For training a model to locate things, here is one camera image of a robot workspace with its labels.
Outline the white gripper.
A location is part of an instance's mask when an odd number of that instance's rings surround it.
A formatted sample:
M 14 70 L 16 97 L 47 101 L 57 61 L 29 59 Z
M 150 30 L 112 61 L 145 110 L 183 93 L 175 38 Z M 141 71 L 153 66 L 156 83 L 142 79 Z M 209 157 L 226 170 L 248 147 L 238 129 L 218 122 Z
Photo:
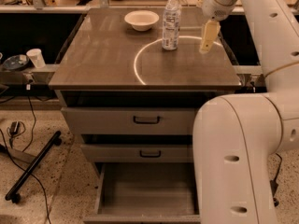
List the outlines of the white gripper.
M 202 40 L 199 51 L 208 53 L 221 29 L 219 21 L 225 20 L 235 8 L 237 0 L 203 0 L 203 14 L 209 18 L 202 28 Z

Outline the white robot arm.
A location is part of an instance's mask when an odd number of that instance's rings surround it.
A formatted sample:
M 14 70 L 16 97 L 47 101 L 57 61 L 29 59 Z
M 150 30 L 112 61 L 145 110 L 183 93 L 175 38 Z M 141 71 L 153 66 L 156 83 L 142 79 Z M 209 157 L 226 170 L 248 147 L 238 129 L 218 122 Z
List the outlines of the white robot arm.
M 267 91 L 218 96 L 198 111 L 193 161 L 201 224 L 278 224 L 269 155 L 298 146 L 299 24 L 284 0 L 203 0 L 225 19 L 240 2 Z

